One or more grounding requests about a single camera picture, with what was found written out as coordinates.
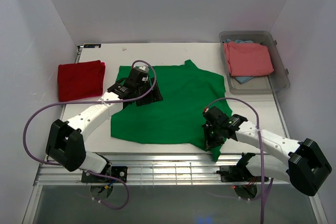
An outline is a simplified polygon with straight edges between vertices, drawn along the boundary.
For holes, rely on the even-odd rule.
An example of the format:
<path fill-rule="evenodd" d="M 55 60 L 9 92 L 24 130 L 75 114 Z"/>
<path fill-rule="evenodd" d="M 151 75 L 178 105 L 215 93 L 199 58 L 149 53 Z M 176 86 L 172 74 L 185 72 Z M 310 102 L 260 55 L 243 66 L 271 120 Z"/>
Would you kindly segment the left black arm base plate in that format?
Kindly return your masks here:
<path fill-rule="evenodd" d="M 127 166 L 111 166 L 107 165 L 101 172 L 101 175 L 112 176 L 118 178 L 124 182 L 127 181 L 128 167 Z M 96 175 L 91 175 L 87 172 L 82 172 L 81 182 L 82 183 L 110 183 L 112 180 L 99 177 Z"/>

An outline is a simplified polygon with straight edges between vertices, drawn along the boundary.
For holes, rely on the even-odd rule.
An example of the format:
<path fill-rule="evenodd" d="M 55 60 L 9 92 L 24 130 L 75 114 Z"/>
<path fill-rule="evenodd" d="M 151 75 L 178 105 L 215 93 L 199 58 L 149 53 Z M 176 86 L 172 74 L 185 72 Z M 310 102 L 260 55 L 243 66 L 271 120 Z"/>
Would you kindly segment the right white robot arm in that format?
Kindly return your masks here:
<path fill-rule="evenodd" d="M 314 196 L 332 167 L 318 143 L 309 138 L 292 140 L 267 130 L 258 130 L 245 117 L 234 114 L 228 117 L 219 108 L 203 112 L 205 144 L 208 150 L 224 144 L 225 139 L 254 146 L 266 153 L 242 153 L 236 165 L 221 168 L 218 174 L 232 182 L 260 182 L 270 178 L 288 182 L 299 192 Z"/>

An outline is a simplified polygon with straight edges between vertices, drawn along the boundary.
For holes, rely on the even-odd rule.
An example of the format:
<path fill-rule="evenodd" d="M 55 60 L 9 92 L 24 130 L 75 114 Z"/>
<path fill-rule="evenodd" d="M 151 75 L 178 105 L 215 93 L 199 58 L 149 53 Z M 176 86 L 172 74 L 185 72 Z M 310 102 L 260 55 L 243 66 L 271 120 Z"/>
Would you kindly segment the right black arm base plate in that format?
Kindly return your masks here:
<path fill-rule="evenodd" d="M 222 182 L 261 182 L 261 176 L 254 176 L 246 165 L 220 166 L 216 174 Z"/>

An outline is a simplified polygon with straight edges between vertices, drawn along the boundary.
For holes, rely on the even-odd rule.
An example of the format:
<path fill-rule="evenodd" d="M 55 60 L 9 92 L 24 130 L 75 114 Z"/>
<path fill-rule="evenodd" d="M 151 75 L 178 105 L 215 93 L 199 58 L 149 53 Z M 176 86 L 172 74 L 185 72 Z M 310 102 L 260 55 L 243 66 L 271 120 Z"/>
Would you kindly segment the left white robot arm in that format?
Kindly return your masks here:
<path fill-rule="evenodd" d="M 85 141 L 102 123 L 128 105 L 148 105 L 163 101 L 156 77 L 149 66 L 132 67 L 126 78 L 116 81 L 100 99 L 76 116 L 56 120 L 50 128 L 46 154 L 67 171 L 89 170 L 105 182 L 111 177 L 110 162 L 100 154 L 86 150 Z"/>

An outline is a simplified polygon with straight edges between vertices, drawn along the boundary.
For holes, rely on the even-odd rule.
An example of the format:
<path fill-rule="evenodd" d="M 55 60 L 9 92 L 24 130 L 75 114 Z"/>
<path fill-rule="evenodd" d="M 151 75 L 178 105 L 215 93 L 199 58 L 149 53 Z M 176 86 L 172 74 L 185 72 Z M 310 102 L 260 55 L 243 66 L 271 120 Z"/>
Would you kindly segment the green t-shirt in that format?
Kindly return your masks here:
<path fill-rule="evenodd" d="M 202 112 L 225 96 L 224 77 L 199 69 L 191 60 L 180 66 L 155 66 L 163 101 L 128 105 L 111 118 L 111 137 L 140 144 L 191 144 L 206 150 Z"/>

